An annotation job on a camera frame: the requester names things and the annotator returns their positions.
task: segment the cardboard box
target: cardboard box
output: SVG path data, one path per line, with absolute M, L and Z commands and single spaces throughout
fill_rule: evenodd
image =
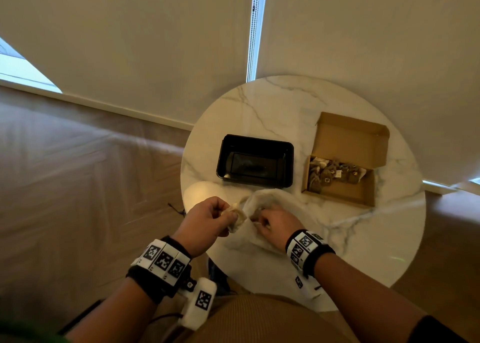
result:
M 301 192 L 354 206 L 375 206 L 374 169 L 387 163 L 387 126 L 322 112 L 311 155 L 305 161 Z M 321 189 L 320 194 L 307 191 L 310 160 L 321 157 L 338 159 L 367 170 L 358 184 L 334 181 Z

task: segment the hand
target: hand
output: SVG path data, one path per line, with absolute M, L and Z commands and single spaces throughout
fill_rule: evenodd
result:
M 198 203 L 190 209 L 172 238 L 183 245 L 192 258 L 198 257 L 212 246 L 217 237 L 228 236 L 227 226 L 237 220 L 234 212 L 220 216 L 228 207 L 228 203 L 216 196 Z
M 255 227 L 260 234 L 283 252 L 293 232 L 305 229 L 296 216 L 279 205 L 272 205 L 271 209 L 262 210 L 258 221 Z

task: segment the black plastic container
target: black plastic container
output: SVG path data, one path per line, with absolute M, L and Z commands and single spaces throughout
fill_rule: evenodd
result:
M 220 148 L 216 174 L 230 182 L 289 187 L 293 183 L 293 145 L 227 134 Z

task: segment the marble tabletop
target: marble tabletop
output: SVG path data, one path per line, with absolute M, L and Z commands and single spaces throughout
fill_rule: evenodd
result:
M 374 171 L 374 208 L 301 194 L 303 164 L 311 153 L 322 111 L 385 124 L 390 130 L 387 164 Z M 380 110 L 340 86 L 305 76 L 272 76 L 232 89 L 203 113 L 185 146 L 180 182 L 187 211 L 209 196 L 234 203 L 260 189 L 224 182 L 216 175 L 226 134 L 291 142 L 294 178 L 292 186 L 284 190 L 315 215 L 317 232 L 323 233 L 345 261 L 382 284 L 391 286 L 402 276 L 422 239 L 425 194 L 415 157 Z M 336 309 L 326 294 L 309 300 L 299 293 L 296 271 L 286 256 L 234 241 L 235 235 L 218 238 L 207 254 L 244 288 L 284 295 L 316 311 Z

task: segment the wooden floor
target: wooden floor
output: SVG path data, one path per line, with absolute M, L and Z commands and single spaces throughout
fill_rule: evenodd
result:
M 0 87 L 0 316 L 55 331 L 108 296 L 182 221 L 167 203 L 183 208 L 188 135 Z M 480 342 L 480 196 L 427 199 L 424 239 L 394 288 Z M 205 274 L 205 259 L 194 269 Z M 338 312 L 323 317 L 355 341 Z

